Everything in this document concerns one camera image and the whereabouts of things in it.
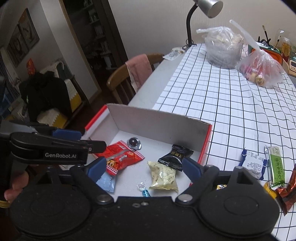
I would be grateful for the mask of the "person's left hand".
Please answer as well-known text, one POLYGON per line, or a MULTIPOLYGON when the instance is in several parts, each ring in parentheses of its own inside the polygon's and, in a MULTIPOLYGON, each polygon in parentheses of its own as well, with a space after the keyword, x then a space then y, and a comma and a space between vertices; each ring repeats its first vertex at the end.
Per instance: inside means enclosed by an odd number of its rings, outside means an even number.
POLYGON ((12 203, 22 190, 29 183, 29 175, 26 171, 16 176, 11 184, 11 188, 4 192, 4 198, 7 202, 12 203))

